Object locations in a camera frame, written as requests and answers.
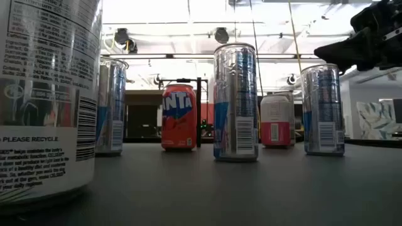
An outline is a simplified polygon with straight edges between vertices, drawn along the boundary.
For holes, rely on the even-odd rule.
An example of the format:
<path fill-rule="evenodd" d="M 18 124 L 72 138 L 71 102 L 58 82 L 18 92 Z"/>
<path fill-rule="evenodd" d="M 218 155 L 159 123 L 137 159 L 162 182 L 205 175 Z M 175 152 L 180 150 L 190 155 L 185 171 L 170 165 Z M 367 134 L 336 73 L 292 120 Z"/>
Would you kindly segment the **red Fanta can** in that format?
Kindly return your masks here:
<path fill-rule="evenodd" d="M 192 150 L 197 143 L 196 94 L 191 85 L 168 85 L 162 97 L 161 146 Z"/>

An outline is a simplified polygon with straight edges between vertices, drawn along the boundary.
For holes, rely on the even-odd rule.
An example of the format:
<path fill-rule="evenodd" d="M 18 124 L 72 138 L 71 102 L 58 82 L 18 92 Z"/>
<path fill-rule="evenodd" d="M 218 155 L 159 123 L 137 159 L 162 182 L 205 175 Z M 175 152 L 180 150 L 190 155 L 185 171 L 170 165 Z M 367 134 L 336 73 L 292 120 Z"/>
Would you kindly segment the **black wall monitor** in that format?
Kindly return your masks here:
<path fill-rule="evenodd" d="M 402 99 L 393 99 L 395 121 L 402 124 Z"/>

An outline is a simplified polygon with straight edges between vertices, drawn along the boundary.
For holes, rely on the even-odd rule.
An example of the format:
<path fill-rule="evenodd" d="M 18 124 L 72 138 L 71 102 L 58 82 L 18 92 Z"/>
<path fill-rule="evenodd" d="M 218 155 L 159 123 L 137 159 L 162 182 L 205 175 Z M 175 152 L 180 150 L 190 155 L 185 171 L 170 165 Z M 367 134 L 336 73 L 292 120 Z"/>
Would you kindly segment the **white can red base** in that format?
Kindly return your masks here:
<path fill-rule="evenodd" d="M 284 95 L 267 95 L 261 101 L 261 142 L 265 146 L 289 146 L 290 103 Z"/>

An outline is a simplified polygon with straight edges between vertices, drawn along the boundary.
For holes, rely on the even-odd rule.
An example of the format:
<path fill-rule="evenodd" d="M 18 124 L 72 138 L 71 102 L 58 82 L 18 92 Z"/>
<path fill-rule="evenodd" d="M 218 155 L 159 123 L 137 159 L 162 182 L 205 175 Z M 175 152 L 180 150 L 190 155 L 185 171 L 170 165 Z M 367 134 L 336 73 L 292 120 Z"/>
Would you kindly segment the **background robot with green lights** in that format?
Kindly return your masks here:
<path fill-rule="evenodd" d="M 202 120 L 201 123 L 201 136 L 202 137 L 213 137 L 214 136 L 214 126 L 209 124 L 206 119 Z"/>

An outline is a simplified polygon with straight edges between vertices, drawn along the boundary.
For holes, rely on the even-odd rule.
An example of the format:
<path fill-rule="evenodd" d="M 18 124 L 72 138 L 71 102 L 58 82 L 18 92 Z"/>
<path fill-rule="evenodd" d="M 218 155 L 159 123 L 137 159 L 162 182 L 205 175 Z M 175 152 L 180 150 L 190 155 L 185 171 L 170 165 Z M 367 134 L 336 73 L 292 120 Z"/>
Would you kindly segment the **white Celsius can black lid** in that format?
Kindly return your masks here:
<path fill-rule="evenodd" d="M 103 0 L 0 0 L 0 214 L 93 179 Z"/>

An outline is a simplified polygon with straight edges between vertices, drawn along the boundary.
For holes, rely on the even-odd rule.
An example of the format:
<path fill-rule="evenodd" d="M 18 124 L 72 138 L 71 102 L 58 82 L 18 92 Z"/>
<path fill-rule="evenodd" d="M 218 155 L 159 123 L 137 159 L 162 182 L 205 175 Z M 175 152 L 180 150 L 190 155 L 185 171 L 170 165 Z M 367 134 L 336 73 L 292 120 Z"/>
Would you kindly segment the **abstract wall painting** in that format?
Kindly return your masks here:
<path fill-rule="evenodd" d="M 357 102 L 361 139 L 401 140 L 402 112 L 397 112 L 395 100 Z"/>

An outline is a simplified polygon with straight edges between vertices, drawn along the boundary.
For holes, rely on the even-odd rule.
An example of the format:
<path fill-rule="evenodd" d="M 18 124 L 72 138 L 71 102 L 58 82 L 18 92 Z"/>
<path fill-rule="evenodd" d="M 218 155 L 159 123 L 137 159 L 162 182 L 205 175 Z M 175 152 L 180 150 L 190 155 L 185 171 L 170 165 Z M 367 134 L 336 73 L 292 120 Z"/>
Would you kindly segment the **black aluminium table frame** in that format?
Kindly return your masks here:
<path fill-rule="evenodd" d="M 314 140 L 309 139 L 311 142 L 311 146 L 313 145 Z M 372 146 L 372 147 L 380 147 L 380 148 L 400 148 L 402 149 L 402 140 L 368 140 L 368 139 L 341 139 L 337 141 L 336 138 L 322 141 L 315 141 L 317 144 L 322 144 L 326 146 L 332 145 L 344 145 L 344 144 L 354 144 L 359 146 Z M 215 140 L 212 137 L 201 137 L 199 140 L 197 138 L 185 138 L 183 140 L 171 141 L 171 140 L 163 140 L 160 137 L 125 137 L 123 139 L 123 143 L 160 143 L 162 146 L 170 146 L 173 148 L 186 148 L 195 147 L 198 144 L 225 144 L 226 141 L 223 139 Z"/>

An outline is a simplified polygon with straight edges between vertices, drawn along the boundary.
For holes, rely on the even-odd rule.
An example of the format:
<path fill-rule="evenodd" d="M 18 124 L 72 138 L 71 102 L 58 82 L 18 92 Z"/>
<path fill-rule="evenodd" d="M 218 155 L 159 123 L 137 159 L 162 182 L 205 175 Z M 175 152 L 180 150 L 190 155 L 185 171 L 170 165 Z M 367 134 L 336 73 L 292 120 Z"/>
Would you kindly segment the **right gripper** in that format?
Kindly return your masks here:
<path fill-rule="evenodd" d="M 402 0 L 374 1 L 353 16 L 350 24 L 356 34 L 320 46 L 314 55 L 336 65 L 341 74 L 352 66 L 358 71 L 402 67 Z"/>

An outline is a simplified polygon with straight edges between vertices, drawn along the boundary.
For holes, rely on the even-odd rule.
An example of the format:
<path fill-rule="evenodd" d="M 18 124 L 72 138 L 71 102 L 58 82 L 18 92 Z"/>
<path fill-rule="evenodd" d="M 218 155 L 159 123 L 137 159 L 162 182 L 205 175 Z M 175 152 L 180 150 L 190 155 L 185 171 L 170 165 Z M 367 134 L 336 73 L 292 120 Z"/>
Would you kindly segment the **red background panel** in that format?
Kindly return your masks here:
<path fill-rule="evenodd" d="M 214 104 L 201 103 L 201 120 L 206 120 L 207 124 L 214 123 Z"/>

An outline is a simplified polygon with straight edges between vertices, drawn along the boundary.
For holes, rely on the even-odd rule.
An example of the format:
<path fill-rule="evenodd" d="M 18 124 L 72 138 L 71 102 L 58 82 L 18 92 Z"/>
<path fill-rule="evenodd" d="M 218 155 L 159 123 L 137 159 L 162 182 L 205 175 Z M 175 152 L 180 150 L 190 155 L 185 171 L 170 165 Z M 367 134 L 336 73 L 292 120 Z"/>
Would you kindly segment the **wooden shelf board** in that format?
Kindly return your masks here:
<path fill-rule="evenodd" d="M 126 90 L 126 105 L 161 105 L 163 97 L 162 90 Z"/>

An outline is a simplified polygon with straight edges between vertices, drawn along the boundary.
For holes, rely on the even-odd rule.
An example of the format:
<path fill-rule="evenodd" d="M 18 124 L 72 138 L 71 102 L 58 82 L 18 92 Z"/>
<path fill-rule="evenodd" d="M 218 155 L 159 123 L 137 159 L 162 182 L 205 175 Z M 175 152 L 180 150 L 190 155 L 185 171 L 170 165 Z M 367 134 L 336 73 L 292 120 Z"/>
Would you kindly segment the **silver blue Red Bull can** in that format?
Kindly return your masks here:
<path fill-rule="evenodd" d="M 119 156 L 122 152 L 128 67 L 126 62 L 115 58 L 100 58 L 96 156 Z"/>
<path fill-rule="evenodd" d="M 334 64 L 301 71 L 304 147 L 309 155 L 343 156 L 345 132 L 339 69 Z"/>
<path fill-rule="evenodd" d="M 255 162 L 258 158 L 258 95 L 255 48 L 228 43 L 214 51 L 214 157 Z"/>

